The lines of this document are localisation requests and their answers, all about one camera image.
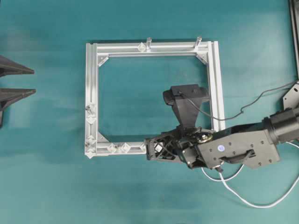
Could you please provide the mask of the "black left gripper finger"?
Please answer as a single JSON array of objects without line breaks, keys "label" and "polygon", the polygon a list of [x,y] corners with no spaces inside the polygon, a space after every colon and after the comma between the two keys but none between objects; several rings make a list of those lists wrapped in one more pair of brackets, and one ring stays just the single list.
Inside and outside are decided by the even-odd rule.
[{"label": "black left gripper finger", "polygon": [[0,56],[0,76],[34,74],[35,71],[16,63],[4,56]]},{"label": "black left gripper finger", "polygon": [[4,110],[13,103],[36,93],[36,89],[0,89],[0,126],[3,126]]}]

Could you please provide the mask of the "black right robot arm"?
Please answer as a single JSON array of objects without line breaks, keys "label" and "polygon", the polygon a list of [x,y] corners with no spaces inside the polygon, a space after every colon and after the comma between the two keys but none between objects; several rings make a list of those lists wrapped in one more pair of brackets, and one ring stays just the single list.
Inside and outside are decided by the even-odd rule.
[{"label": "black right robot arm", "polygon": [[286,108],[261,122],[233,126],[218,132],[201,127],[181,128],[144,141],[149,161],[185,163],[188,168],[221,170],[243,164],[258,168],[280,161],[277,145],[299,137],[299,110]]}]

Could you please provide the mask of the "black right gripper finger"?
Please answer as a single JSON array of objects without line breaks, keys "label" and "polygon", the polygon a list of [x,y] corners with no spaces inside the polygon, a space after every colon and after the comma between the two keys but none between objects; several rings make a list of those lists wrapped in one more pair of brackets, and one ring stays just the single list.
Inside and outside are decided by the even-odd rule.
[{"label": "black right gripper finger", "polygon": [[147,150],[146,158],[149,161],[182,163],[181,160],[176,155],[171,155],[165,150],[162,150],[162,152],[159,153],[157,153],[156,151]]},{"label": "black right gripper finger", "polygon": [[146,138],[144,143],[147,152],[157,152],[157,147],[162,145],[167,148],[170,152],[176,152],[180,150],[177,143],[180,134],[178,132],[162,132],[160,135],[155,137]]}]

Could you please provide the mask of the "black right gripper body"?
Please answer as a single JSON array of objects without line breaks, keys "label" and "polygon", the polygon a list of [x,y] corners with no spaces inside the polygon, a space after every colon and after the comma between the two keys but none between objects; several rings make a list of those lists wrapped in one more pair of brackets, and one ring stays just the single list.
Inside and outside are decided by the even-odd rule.
[{"label": "black right gripper body", "polygon": [[171,155],[176,155],[182,163],[185,163],[188,168],[206,168],[206,162],[200,154],[198,145],[203,142],[208,142],[212,139],[214,131],[208,129],[202,129],[201,127],[194,127],[185,132],[181,132],[179,128],[171,130],[169,132],[178,132],[180,134],[177,141],[180,150],[176,152],[170,152],[167,148],[163,147]]}]

